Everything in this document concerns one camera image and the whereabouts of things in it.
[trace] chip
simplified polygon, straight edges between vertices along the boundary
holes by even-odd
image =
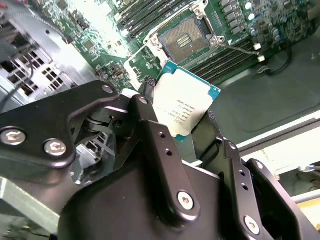
[[[92,49],[95,45],[93,44],[92,41],[88,40],[84,43],[84,47],[88,50]]]
[[[176,64],[210,46],[201,23],[192,16],[160,35],[158,39]]]
[[[56,4],[62,11],[68,7],[68,3],[65,0],[60,0]]]

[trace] ram slot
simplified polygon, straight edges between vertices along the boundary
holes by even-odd
[[[254,51],[253,44],[248,39],[236,44],[235,47],[247,51]],[[234,73],[237,69],[249,63],[256,62],[257,56],[255,55],[249,55],[233,49],[226,49],[190,71],[209,83],[214,83],[215,81]]]
[[[250,41],[245,41],[245,42],[241,42],[239,44],[236,44],[235,47],[237,48],[241,48],[244,49],[247,46],[249,46],[250,44],[252,44]],[[216,65],[218,62],[223,61],[224,58],[227,58],[230,55],[233,55],[235,52],[235,50],[232,49],[226,49],[222,52],[220,52],[219,54],[209,58],[208,60],[206,60],[205,62],[201,63],[200,65],[192,68],[190,71],[193,74],[200,74],[202,71],[207,71],[208,68],[213,67],[214,65]]]
[[[130,30],[129,39],[134,39],[137,35],[142,33],[146,28],[150,27],[152,24],[154,24],[157,20],[159,20],[161,17],[172,11],[175,7],[177,7],[179,4],[181,4],[184,0],[176,0],[174,2],[170,2],[164,6],[163,9],[161,9],[159,14],[152,17],[149,21],[144,22],[143,24],[140,24],[139,26],[133,27],[132,30]]]
[[[201,76],[201,78],[205,79],[209,83],[213,83],[214,81],[218,80],[219,78],[223,78],[224,76],[231,74],[233,71],[241,68],[242,66],[256,60],[252,55],[247,55],[243,53],[242,55],[238,55],[227,65],[224,67],[216,68],[215,71],[207,72]]]
[[[167,3],[167,1],[162,0],[162,1],[158,1],[155,5],[152,5],[154,4],[154,2],[155,2],[154,0],[146,1],[144,2],[144,5],[139,6],[133,11],[128,12],[126,15],[123,16],[122,21],[118,24],[117,27],[120,30],[123,30],[123,29],[130,28],[132,25],[137,25]],[[149,8],[146,15],[142,14],[139,16],[138,14],[140,14],[145,8]]]

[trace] hole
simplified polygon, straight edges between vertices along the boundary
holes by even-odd
[[[165,150],[165,154],[167,154],[168,156],[172,156],[172,151],[170,151],[168,148]]]
[[[122,120],[114,120],[112,125],[114,128],[119,129],[122,127],[123,124],[124,124],[124,121]]]
[[[162,131],[159,132],[159,136],[163,139],[166,137],[166,135]]]
[[[241,186],[243,187],[244,190],[249,191],[249,188],[244,183],[241,183]]]
[[[239,173],[242,175],[242,176],[246,176],[246,174],[245,174],[245,172],[244,171],[242,171],[242,170],[239,170]]]

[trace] capacitor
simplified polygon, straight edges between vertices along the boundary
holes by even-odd
[[[280,41],[281,41],[280,35],[276,36],[276,37],[274,38],[274,41],[276,41],[277,43],[280,42]]]
[[[252,3],[251,3],[251,2],[246,2],[246,3],[243,5],[243,9],[244,9],[244,10],[251,10],[251,9],[252,9]]]
[[[283,17],[280,19],[280,22],[281,22],[282,24],[285,24],[287,21],[288,21],[288,19],[287,19],[285,16],[283,16]]]
[[[256,29],[250,28],[250,34],[251,34],[251,36],[255,36],[255,35],[257,35],[257,33],[258,33],[258,31],[257,31]]]
[[[254,14],[254,13],[250,13],[248,16],[247,16],[247,19],[249,20],[249,21],[252,21],[252,20],[254,20],[256,18],[256,15]]]
[[[280,35],[280,31],[279,31],[279,29],[278,29],[278,28],[274,28],[274,29],[272,29],[272,34],[273,34],[273,36],[274,36],[274,37],[276,37],[276,36]]]

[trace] white connector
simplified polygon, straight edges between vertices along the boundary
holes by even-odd
[[[254,50],[255,51],[258,51],[260,50],[262,47],[261,47],[261,44],[260,43],[256,43],[254,46],[253,46]]]

